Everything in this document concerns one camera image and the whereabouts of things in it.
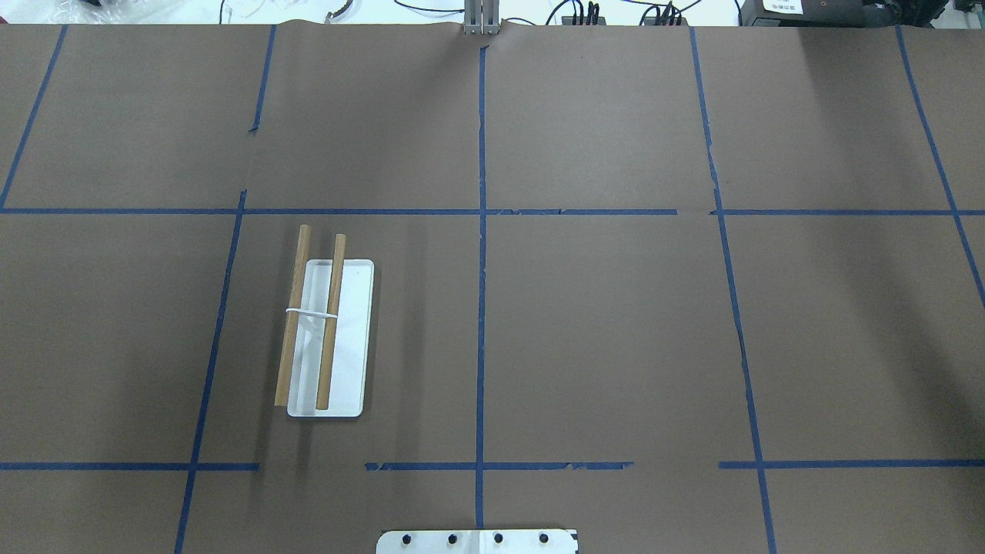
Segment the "black usb hub left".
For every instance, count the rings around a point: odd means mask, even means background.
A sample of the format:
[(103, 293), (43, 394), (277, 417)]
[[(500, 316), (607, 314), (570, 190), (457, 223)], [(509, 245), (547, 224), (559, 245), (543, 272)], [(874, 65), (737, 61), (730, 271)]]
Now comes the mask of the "black usb hub left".
[(570, 15), (560, 15), (561, 25), (566, 27), (598, 27), (605, 25), (606, 20), (601, 15), (601, 4), (595, 1), (569, 1)]

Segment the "black usb hub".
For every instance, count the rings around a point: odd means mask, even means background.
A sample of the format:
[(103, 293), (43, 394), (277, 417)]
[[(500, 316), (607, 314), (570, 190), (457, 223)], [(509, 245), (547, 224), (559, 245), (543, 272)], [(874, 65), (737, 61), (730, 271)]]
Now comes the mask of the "black usb hub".
[(683, 11), (673, 4), (649, 5), (638, 21), (640, 27), (683, 27)]
[(560, 15), (561, 25), (566, 27), (598, 27), (605, 25), (606, 20), (601, 15), (601, 4), (595, 1), (569, 1), (570, 15)]

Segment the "black usb hub right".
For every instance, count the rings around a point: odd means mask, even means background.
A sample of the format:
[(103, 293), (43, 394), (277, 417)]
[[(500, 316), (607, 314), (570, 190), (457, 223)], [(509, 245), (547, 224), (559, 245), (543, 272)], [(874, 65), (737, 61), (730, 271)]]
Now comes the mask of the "black usb hub right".
[(673, 4), (649, 5), (638, 21), (640, 27), (683, 27), (683, 11)]

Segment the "black equipment box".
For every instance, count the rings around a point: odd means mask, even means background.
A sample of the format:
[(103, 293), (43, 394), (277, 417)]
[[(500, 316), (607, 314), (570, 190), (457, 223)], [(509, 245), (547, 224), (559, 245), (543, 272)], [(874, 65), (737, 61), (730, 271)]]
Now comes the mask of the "black equipment box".
[(950, 1), (743, 1), (742, 27), (926, 27)]

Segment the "grey aluminium frame post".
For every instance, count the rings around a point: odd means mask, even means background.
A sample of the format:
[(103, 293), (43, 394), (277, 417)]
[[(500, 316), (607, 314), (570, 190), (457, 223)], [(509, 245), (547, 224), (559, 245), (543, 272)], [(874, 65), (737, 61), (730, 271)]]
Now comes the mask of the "grey aluminium frame post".
[(465, 35), (497, 35), (502, 28), (499, 0), (465, 0), (463, 32)]

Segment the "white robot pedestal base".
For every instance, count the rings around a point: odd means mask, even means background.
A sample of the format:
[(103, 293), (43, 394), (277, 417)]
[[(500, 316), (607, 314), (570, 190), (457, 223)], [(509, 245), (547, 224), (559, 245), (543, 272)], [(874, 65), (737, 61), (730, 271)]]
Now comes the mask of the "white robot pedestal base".
[(384, 532), (376, 553), (578, 553), (576, 530), (462, 529)]

